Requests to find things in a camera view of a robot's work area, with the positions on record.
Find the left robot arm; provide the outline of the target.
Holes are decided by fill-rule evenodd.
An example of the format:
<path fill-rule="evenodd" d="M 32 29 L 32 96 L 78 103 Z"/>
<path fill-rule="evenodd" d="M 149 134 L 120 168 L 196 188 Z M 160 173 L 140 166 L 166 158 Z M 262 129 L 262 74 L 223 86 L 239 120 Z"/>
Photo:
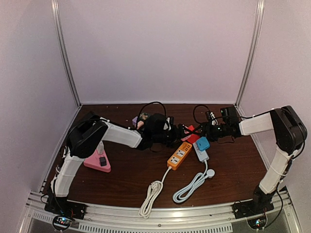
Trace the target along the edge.
<path fill-rule="evenodd" d="M 65 198 L 73 179 L 86 158 L 90 157 L 102 141 L 126 145 L 130 148 L 145 150 L 154 143 L 170 145 L 187 137 L 192 130 L 182 124 L 174 125 L 173 117 L 153 114 L 143 120 L 142 126 L 125 127 L 109 119 L 89 113 L 68 133 L 64 151 L 64 162 L 51 181 L 51 190 L 55 198 L 51 208 L 60 216 L 70 211 Z"/>

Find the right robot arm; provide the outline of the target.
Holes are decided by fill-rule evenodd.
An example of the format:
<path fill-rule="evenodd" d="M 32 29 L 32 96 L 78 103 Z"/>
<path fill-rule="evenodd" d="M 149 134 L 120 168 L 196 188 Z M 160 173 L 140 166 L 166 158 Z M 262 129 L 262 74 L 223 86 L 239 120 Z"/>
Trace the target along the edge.
<path fill-rule="evenodd" d="M 216 180 L 221 190 L 227 184 L 234 190 L 233 195 L 250 196 L 251 185 L 258 182 L 255 192 L 268 196 L 285 178 L 291 161 L 303 150 L 307 130 L 292 107 L 285 106 L 269 110 L 251 117 L 238 117 L 234 105 L 224 105 L 232 109 L 228 117 L 219 116 L 220 126 L 208 124 L 205 136 L 212 144 L 210 168 L 216 171 Z M 263 162 L 259 161 L 258 148 L 250 140 L 258 135 L 268 136 L 275 145 L 274 157 L 263 172 Z"/>

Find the pink square plug adapter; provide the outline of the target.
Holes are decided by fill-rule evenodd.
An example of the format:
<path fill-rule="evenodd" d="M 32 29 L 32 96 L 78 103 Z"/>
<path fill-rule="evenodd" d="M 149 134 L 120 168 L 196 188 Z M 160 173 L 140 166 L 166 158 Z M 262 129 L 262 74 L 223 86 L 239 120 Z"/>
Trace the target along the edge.
<path fill-rule="evenodd" d="M 188 135 L 188 136 L 186 136 L 186 137 L 184 137 L 184 138 L 181 138 L 181 141 L 186 141 L 186 140 L 188 140 L 190 137 L 191 137 L 191 135 Z"/>

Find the red cube socket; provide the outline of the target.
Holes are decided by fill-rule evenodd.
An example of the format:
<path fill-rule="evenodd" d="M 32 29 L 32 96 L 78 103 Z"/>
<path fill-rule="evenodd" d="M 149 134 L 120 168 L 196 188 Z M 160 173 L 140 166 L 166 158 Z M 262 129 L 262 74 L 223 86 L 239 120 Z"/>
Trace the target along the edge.
<path fill-rule="evenodd" d="M 193 134 L 193 133 L 190 134 L 190 132 L 187 131 L 187 130 L 184 130 L 184 133 L 187 134 L 187 136 L 188 136 L 188 135 L 191 135 L 191 137 L 190 137 L 188 140 L 186 140 L 186 141 L 187 141 L 188 143 L 190 143 L 190 144 L 195 143 L 195 142 L 200 138 L 199 135 Z"/>

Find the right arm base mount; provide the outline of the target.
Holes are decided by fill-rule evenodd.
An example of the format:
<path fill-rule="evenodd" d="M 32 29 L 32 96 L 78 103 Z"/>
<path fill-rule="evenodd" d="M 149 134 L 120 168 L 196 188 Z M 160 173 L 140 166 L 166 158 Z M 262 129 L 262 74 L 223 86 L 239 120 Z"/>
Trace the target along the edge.
<path fill-rule="evenodd" d="M 272 194 L 255 193 L 251 200 L 236 201 L 232 205 L 232 210 L 235 219 L 250 217 L 254 215 L 263 214 L 265 211 L 274 210 L 272 204 Z"/>

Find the dark green cube adapter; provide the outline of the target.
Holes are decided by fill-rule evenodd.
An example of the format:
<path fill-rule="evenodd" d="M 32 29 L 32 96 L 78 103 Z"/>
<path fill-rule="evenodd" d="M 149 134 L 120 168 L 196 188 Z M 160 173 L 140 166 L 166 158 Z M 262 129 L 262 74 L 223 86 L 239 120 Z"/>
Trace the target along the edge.
<path fill-rule="evenodd" d="M 149 116 L 150 116 L 150 114 L 145 113 L 145 112 L 142 112 L 142 113 L 140 114 L 140 118 L 143 119 L 143 120 L 146 120 Z"/>

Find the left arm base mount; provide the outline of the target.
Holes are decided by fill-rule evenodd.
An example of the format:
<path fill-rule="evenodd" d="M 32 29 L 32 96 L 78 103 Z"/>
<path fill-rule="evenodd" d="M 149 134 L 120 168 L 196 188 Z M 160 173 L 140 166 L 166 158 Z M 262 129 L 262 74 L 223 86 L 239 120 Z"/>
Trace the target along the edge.
<path fill-rule="evenodd" d="M 48 192 L 47 196 L 45 211 L 74 219 L 84 219 L 86 213 L 85 204 L 68 201 L 67 197 L 55 197 L 51 191 Z"/>

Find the purple power strip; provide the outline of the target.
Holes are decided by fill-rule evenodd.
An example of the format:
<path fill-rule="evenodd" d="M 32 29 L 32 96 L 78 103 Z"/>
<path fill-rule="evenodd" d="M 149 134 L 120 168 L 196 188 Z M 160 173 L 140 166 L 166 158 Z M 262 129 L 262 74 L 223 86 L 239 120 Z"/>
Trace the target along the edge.
<path fill-rule="evenodd" d="M 138 123 L 139 123 L 139 117 L 136 116 L 132 119 L 132 125 L 135 126 L 136 128 L 138 127 Z"/>

